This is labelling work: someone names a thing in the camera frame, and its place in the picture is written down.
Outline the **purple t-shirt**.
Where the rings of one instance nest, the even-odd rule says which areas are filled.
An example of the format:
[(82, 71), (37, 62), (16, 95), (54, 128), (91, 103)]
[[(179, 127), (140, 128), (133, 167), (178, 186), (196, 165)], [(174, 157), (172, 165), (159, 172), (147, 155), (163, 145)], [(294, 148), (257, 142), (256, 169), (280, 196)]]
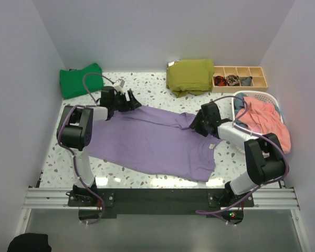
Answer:
[(94, 122), (88, 152), (137, 172), (207, 182), (221, 140), (191, 129), (194, 119), (191, 113), (148, 106), (116, 111), (110, 120)]

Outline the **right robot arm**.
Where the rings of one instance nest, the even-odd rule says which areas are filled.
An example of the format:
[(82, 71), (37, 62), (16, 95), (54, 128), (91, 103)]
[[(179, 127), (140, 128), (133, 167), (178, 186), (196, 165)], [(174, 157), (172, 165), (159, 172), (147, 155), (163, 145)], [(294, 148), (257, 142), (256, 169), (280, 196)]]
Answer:
[(201, 106), (190, 128), (203, 136), (212, 135), (229, 141), (244, 150), (246, 172), (225, 184), (223, 199), (229, 206), (236, 206), (242, 195), (278, 181), (289, 171), (285, 154), (274, 133), (251, 133), (239, 128), (232, 120), (221, 118), (214, 102)]

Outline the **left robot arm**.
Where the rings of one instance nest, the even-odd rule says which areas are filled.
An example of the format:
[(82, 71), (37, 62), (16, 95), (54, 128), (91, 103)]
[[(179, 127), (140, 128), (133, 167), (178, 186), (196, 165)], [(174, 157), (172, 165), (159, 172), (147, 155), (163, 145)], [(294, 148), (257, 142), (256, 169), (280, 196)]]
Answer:
[(123, 92), (120, 87), (106, 86), (94, 105), (64, 107), (56, 137), (60, 147), (71, 153), (76, 179), (74, 188), (84, 188), (79, 198), (85, 205), (92, 206), (98, 201), (98, 193), (92, 189), (96, 183), (88, 154), (93, 123), (110, 120), (116, 111), (133, 111), (140, 106), (132, 90)]

